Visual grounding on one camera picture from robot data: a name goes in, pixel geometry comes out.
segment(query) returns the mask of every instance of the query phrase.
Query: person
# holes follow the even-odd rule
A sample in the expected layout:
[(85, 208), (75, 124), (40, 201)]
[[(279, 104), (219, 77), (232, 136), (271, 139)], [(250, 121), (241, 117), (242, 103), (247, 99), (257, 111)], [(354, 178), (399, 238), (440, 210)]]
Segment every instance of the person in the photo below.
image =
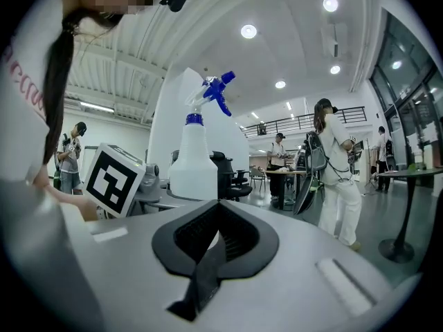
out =
[[(337, 111), (326, 98), (314, 107), (314, 127), (329, 159), (320, 173), (320, 180), (325, 185), (325, 200), (318, 227), (334, 235), (337, 218), (343, 217), (338, 240), (357, 251), (361, 247), (355, 234), (360, 218), (361, 195), (347, 163), (347, 152), (354, 144), (342, 122), (334, 115)], [(338, 213), (339, 199), (343, 215)]]
[(82, 194), (80, 175), (78, 174), (78, 162), (82, 147), (79, 136), (83, 136), (87, 127), (85, 123), (79, 122), (69, 132), (69, 137), (63, 134), (57, 148), (57, 159), (60, 168), (60, 190), (63, 193), (79, 195)]
[[(282, 140), (285, 139), (286, 136), (283, 136), (283, 133), (277, 133), (275, 136), (275, 142), (272, 143), (271, 150), (267, 152), (267, 155), (270, 159), (270, 163), (268, 166), (269, 171), (275, 171), (284, 166), (284, 160), (288, 157), (286, 151), (284, 150)], [(279, 174), (270, 174), (270, 186), (271, 187), (271, 200), (276, 200), (278, 198), (278, 178), (277, 176), (283, 176)]]
[[(379, 174), (388, 171), (388, 163), (386, 160), (386, 143), (391, 141), (391, 138), (388, 134), (385, 134), (385, 128), (379, 127), (379, 139), (377, 141), (377, 149), (379, 150)], [(379, 187), (376, 189), (377, 192), (381, 192), (384, 186), (384, 192), (388, 193), (390, 184), (390, 178), (379, 177)]]
[(74, 36), (79, 34), (83, 19), (89, 18), (111, 30), (124, 14), (135, 13), (152, 2), (35, 2), (1, 56), (0, 109), (4, 112), (0, 125), (8, 130), (0, 135), (1, 143), (7, 145), (3, 147), (7, 151), (0, 155), (1, 180), (26, 181), (45, 189), (61, 203), (76, 205), (85, 220), (97, 219), (97, 206), (93, 201), (52, 187), (47, 170), (62, 131), (64, 92), (73, 59)]

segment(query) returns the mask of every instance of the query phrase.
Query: spray nozzle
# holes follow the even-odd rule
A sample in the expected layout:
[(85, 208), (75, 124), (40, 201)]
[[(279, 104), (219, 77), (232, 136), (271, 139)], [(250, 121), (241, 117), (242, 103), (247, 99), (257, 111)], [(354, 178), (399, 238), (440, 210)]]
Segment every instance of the spray nozzle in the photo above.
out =
[(229, 71), (223, 74), (220, 78), (217, 77), (207, 77), (203, 81), (203, 86), (209, 86), (206, 92), (203, 94), (203, 98), (209, 98), (210, 101), (217, 100), (221, 110), (228, 117), (232, 116), (229, 111), (228, 106), (226, 106), (226, 101), (223, 97), (223, 91), (226, 88), (226, 84), (235, 79), (235, 74), (233, 71)]

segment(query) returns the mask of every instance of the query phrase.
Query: woman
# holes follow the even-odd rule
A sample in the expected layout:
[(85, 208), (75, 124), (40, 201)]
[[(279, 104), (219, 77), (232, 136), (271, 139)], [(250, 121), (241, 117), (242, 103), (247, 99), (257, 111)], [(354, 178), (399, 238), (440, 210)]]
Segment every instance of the woman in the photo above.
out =
[(96, 204), (85, 196), (50, 186), (47, 164), (63, 123), (63, 99), (73, 58), (74, 36), (84, 18), (112, 29), (123, 14), (152, 0), (38, 0), (24, 17), (0, 65), (0, 178), (44, 188), (62, 203), (76, 205), (85, 220), (96, 220)]
[(361, 211), (361, 195), (347, 164), (347, 151), (352, 149), (354, 143), (346, 128), (334, 115), (336, 112), (337, 108), (326, 98), (318, 101), (314, 108), (314, 127), (325, 155), (329, 158), (320, 175), (320, 180), (325, 184), (325, 200), (318, 227), (334, 235), (340, 198), (344, 204), (344, 213), (338, 239), (357, 251), (361, 246), (355, 235)]

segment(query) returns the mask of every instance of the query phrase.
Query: ponytail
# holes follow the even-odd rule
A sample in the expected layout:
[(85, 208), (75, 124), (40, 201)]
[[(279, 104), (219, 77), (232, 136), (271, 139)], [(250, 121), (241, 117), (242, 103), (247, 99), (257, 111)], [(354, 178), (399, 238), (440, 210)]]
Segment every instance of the ponytail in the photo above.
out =
[(325, 127), (325, 110), (321, 104), (317, 103), (314, 107), (314, 128), (317, 134), (320, 134)]
[(62, 21), (62, 34), (55, 40), (48, 51), (48, 64), (43, 83), (43, 105), (46, 124), (49, 127), (46, 136), (43, 164), (47, 164), (54, 154), (54, 148), (62, 132), (64, 92), (68, 82), (69, 70), (74, 53), (74, 36), (82, 19), (89, 17), (103, 28), (112, 29), (118, 25), (122, 15), (104, 15), (86, 8), (78, 8)]

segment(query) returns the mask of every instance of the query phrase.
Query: white spray bottle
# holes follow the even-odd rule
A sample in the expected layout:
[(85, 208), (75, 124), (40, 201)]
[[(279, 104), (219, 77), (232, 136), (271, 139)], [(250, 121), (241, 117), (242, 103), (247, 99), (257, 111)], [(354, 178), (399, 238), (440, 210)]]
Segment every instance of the white spray bottle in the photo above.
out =
[(228, 116), (231, 113), (222, 95), (226, 84), (235, 78), (234, 72), (220, 78), (207, 77), (203, 85), (186, 100), (191, 112), (181, 137), (179, 158), (169, 169), (171, 191), (174, 195), (191, 199), (217, 199), (217, 166), (211, 161), (203, 126), (201, 107), (217, 100), (220, 109)]

